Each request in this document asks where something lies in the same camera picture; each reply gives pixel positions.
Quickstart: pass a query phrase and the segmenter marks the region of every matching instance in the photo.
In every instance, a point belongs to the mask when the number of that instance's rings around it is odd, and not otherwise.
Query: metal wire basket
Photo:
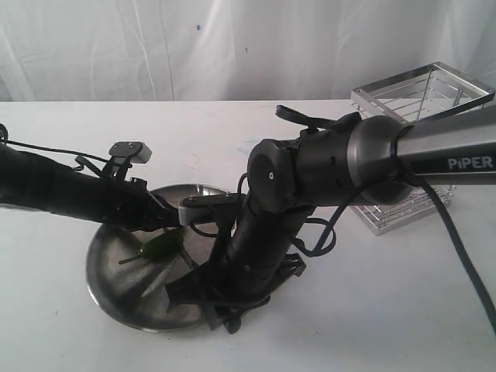
[[[494,89],[442,63],[355,88],[352,106],[362,116],[389,115],[399,122],[435,120],[479,109],[494,98]],[[437,186],[446,206],[453,200],[452,185]],[[427,194],[416,188],[396,205],[357,206],[353,209],[376,235],[406,225],[435,211]]]

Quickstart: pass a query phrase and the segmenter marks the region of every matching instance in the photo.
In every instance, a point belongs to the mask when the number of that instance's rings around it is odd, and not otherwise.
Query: white backdrop
[[[496,87],[496,0],[1,0],[0,100],[348,98],[442,60]]]

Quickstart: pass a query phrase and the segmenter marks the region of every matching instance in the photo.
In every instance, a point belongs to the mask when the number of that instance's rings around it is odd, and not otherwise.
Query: white tabletop
[[[0,104],[10,138],[105,156],[140,140],[151,161],[131,175],[150,188],[198,182],[234,189],[262,138],[300,127],[280,102],[23,102]],[[337,118],[350,101],[285,102]],[[65,164],[71,156],[48,154]],[[496,187],[460,187],[450,212],[496,298]],[[327,216],[332,209],[319,209]],[[0,210],[0,370],[494,371],[496,339],[437,215],[375,237],[346,211],[336,248],[243,318],[241,330],[153,334],[121,325],[84,279],[98,225]],[[302,236],[314,243],[318,228]]]

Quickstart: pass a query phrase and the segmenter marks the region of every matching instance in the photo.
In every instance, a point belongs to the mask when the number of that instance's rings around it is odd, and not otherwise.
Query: pepper
[[[144,260],[160,261],[176,254],[183,247],[184,228],[167,230],[162,235],[149,240],[139,250],[138,254],[119,261],[119,265],[127,264],[139,258]]]

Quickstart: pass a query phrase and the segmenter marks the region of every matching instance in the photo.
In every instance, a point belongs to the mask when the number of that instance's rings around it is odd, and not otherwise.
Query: stainless steel plate
[[[190,196],[217,195],[224,191],[199,184],[179,184],[160,188],[154,193],[177,207]],[[215,224],[201,229],[215,233]],[[127,326],[151,332],[164,332],[199,326],[205,322],[197,305],[181,305],[167,313],[168,298],[164,284],[185,275],[190,268],[177,255],[169,262],[151,263],[136,260],[119,265],[119,260],[137,254],[141,246],[163,231],[127,232],[101,226],[91,241],[86,258],[86,281],[98,306]],[[189,256],[202,264],[212,250],[213,239],[199,236],[186,228],[184,248]]]

